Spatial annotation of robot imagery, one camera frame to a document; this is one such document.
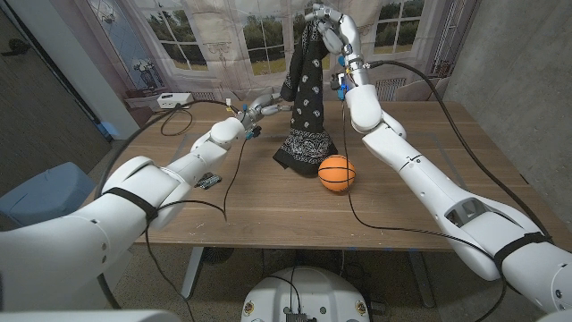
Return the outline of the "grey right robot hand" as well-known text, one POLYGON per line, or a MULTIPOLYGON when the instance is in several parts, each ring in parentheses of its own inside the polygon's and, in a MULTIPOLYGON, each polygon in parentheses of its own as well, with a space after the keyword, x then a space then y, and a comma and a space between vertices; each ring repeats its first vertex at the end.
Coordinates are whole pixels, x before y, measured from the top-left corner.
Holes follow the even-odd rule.
POLYGON ((353 87, 370 83, 358 27, 350 16, 324 4, 313 4, 312 11, 305 15, 305 21, 317 21, 326 48, 333 55, 343 56, 353 87))

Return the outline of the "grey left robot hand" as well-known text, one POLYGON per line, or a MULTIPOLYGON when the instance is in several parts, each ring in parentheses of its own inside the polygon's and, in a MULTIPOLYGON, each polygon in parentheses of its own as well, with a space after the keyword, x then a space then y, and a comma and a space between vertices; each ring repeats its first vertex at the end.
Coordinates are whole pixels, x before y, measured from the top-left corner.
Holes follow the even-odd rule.
POLYGON ((237 119, 243 125, 244 129, 253 129, 259 121, 266 116, 278 114, 280 112, 290 112, 292 106, 284 105, 283 99, 279 93, 264 94, 257 97, 245 111, 237 114, 237 119))

